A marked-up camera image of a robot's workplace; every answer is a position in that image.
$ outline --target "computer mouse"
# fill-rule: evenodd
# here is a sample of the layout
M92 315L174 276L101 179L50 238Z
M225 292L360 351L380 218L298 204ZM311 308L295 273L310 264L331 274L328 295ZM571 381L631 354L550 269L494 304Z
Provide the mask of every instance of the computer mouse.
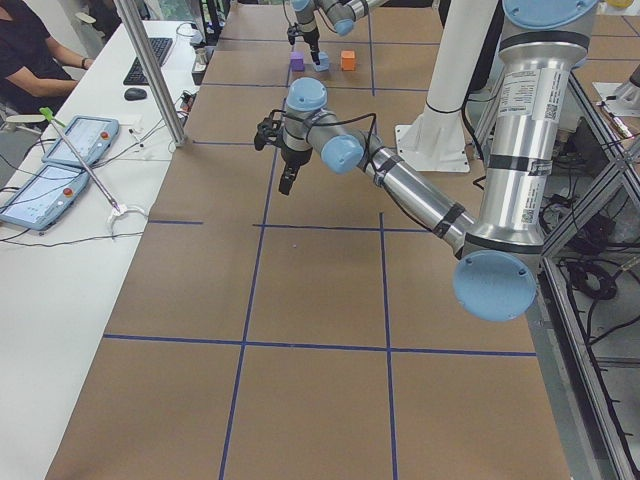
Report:
M124 99L134 101L134 100L144 100L147 98L147 91L142 88L131 87L127 88L124 92Z

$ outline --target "orange block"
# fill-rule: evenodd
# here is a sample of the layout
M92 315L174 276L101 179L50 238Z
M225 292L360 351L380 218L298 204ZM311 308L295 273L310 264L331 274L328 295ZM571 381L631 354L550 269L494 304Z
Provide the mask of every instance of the orange block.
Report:
M342 50L340 53L340 68L342 70L354 71L356 69L356 52L353 50Z

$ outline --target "metal pole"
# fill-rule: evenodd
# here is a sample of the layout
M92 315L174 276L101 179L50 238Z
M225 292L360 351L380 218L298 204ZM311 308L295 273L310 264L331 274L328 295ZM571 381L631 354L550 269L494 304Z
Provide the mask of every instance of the metal pole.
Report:
M118 8L118 14L122 19L122 23L129 34L136 55L138 55L138 59L140 59L144 73L149 80L149 86L151 87L153 98L160 109L160 114L171 133L176 147L180 147L184 144L186 135L176 113L167 84L162 77L160 65L158 65L158 61L151 49L151 43L140 19L138 9L134 2L127 0L115 0L115 4Z

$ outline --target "keyboard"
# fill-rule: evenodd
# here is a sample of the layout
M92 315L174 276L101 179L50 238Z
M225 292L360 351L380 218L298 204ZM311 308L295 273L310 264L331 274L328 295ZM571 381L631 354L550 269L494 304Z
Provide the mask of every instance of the keyboard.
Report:
M151 49L158 60L158 64L162 65L169 54L169 50L171 50L173 39L155 37L150 38L149 40L151 41ZM133 61L133 64L129 69L129 73L124 77L124 81L122 83L124 85L149 85L149 81L147 80L147 77L144 76L142 65L137 57Z

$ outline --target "table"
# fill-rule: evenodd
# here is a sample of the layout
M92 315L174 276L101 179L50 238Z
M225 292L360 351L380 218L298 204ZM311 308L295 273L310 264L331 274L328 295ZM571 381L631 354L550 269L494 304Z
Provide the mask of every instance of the table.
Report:
M176 34L180 22L145 22L150 37L174 38L162 72L174 99L196 90L191 79L195 58L188 38ZM121 131L107 156L149 132L160 120L154 99L127 102L122 79L135 58L124 27L103 49L58 113L68 122L74 115L120 120ZM54 136L51 127L43 138ZM134 148L96 171L121 202L150 209L174 147L160 129L144 148ZM35 171L42 151L34 148L22 169ZM8 185L22 185L28 175L17 172ZM0 293L0 478L41 479L58 448L74 404L91 365L104 326L136 251L139 236L73 243L107 235L110 205L95 185L44 235L29 232L16 239L26 244L70 245L56 248L0 243L4 280ZM116 234L144 230L136 215L116 221ZM0 225L0 238L22 231Z

